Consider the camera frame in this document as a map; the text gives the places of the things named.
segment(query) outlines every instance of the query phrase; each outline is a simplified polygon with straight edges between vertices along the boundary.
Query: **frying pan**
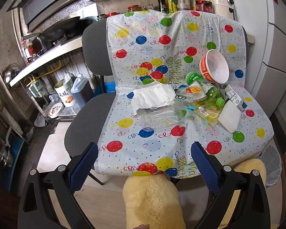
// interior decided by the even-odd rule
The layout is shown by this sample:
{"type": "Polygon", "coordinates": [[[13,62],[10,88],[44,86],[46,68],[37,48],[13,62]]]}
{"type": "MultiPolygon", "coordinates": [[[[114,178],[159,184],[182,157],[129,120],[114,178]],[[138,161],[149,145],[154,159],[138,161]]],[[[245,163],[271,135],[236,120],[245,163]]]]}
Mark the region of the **frying pan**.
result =
{"type": "Polygon", "coordinates": [[[61,39],[65,34],[69,34],[71,30],[78,24],[80,21],[80,16],[68,18],[62,21],[58,21],[45,30],[43,33],[33,33],[21,38],[22,41],[34,38],[41,37],[45,41],[55,41],[61,39]]]}

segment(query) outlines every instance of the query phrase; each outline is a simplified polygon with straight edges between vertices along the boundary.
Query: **fluffy yellow fabric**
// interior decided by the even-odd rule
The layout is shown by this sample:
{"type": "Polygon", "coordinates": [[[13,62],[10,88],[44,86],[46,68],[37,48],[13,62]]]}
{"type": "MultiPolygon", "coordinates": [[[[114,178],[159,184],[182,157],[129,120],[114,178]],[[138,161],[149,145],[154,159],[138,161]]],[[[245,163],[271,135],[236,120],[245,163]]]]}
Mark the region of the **fluffy yellow fabric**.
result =
{"type": "Polygon", "coordinates": [[[185,229],[176,187],[164,174],[130,176],[123,188],[126,229],[185,229]]]}
{"type": "MultiPolygon", "coordinates": [[[[261,160],[259,160],[257,158],[246,160],[234,168],[235,171],[244,172],[244,173],[250,173],[251,170],[253,170],[253,169],[256,169],[259,171],[259,173],[262,177],[263,183],[265,185],[265,183],[266,183],[266,168],[265,168],[264,163],[261,160]]],[[[231,219],[231,216],[233,214],[234,208],[237,204],[239,194],[240,194],[240,190],[234,191],[230,205],[229,205],[229,207],[226,211],[226,214],[224,215],[224,217],[223,217],[223,219],[222,219],[222,221],[218,227],[219,229],[224,228],[228,225],[228,223],[231,219]]]]}

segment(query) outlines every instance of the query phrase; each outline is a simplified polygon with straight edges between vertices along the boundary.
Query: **rice cooker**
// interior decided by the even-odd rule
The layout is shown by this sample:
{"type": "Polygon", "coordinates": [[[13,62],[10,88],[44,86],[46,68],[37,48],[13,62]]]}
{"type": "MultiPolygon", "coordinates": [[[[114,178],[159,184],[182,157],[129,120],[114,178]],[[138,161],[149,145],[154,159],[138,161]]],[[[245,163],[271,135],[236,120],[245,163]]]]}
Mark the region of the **rice cooker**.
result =
{"type": "Polygon", "coordinates": [[[213,3],[213,13],[237,20],[234,10],[234,0],[210,0],[213,3]]]}

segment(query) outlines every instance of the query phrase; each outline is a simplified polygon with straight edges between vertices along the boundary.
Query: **red lid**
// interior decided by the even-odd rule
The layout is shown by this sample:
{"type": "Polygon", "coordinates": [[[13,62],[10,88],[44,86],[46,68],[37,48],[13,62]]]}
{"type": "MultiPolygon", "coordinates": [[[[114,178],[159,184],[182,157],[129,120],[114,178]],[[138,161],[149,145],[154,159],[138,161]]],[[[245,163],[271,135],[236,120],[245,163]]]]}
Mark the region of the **red lid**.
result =
{"type": "Polygon", "coordinates": [[[117,15],[117,14],[118,14],[117,12],[111,12],[111,13],[107,14],[107,16],[110,17],[110,16],[117,15]]]}
{"type": "Polygon", "coordinates": [[[131,5],[131,6],[127,7],[127,8],[128,8],[128,9],[130,9],[130,8],[132,8],[132,7],[136,7],[136,6],[138,6],[138,7],[139,7],[139,5],[131,5]]]}

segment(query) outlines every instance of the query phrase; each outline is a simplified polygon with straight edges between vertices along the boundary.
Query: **red balloon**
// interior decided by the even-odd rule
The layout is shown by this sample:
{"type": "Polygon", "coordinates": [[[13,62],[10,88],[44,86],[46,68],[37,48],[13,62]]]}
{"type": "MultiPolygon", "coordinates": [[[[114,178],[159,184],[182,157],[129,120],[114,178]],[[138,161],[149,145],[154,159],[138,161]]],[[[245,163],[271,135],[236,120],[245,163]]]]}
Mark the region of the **red balloon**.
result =
{"type": "Polygon", "coordinates": [[[124,49],[118,50],[116,52],[116,57],[119,59],[125,58],[127,55],[127,52],[124,49]]]}
{"type": "Polygon", "coordinates": [[[254,116],[254,111],[251,109],[246,110],[246,115],[249,117],[253,117],[254,116]]]}
{"type": "Polygon", "coordinates": [[[195,56],[197,53],[197,49],[195,47],[189,47],[186,49],[186,54],[189,56],[195,56]]]}
{"type": "Polygon", "coordinates": [[[123,144],[121,141],[114,140],[108,143],[107,150],[110,152],[116,152],[116,151],[121,150],[122,147],[123,147],[123,144]]]}
{"type": "Polygon", "coordinates": [[[144,62],[140,65],[141,68],[146,68],[148,70],[151,70],[153,68],[153,65],[149,62],[144,62]]]}
{"type": "Polygon", "coordinates": [[[208,143],[208,145],[206,146],[206,151],[209,154],[217,154],[221,151],[222,145],[219,141],[217,140],[213,140],[211,142],[208,143]]]}
{"type": "Polygon", "coordinates": [[[147,171],[153,174],[158,170],[158,168],[154,163],[147,162],[147,163],[140,164],[138,171],[141,171],[141,170],[144,170],[144,171],[147,171]]]}
{"type": "Polygon", "coordinates": [[[150,75],[156,80],[160,80],[163,77],[163,73],[157,70],[153,71],[150,75]]]}
{"type": "Polygon", "coordinates": [[[167,35],[162,35],[160,38],[159,38],[159,42],[162,44],[162,45],[167,45],[169,44],[171,41],[170,37],[168,37],[167,35]]]}
{"type": "Polygon", "coordinates": [[[184,132],[185,132],[185,127],[177,125],[170,131],[170,134],[173,136],[182,136],[184,132]]]}
{"type": "Polygon", "coordinates": [[[233,32],[233,27],[231,27],[230,25],[225,25],[224,29],[228,32],[228,33],[232,33],[233,32]]]}
{"type": "Polygon", "coordinates": [[[194,16],[200,16],[200,14],[199,14],[197,11],[192,11],[191,13],[192,13],[192,15],[194,15],[194,16]]]}

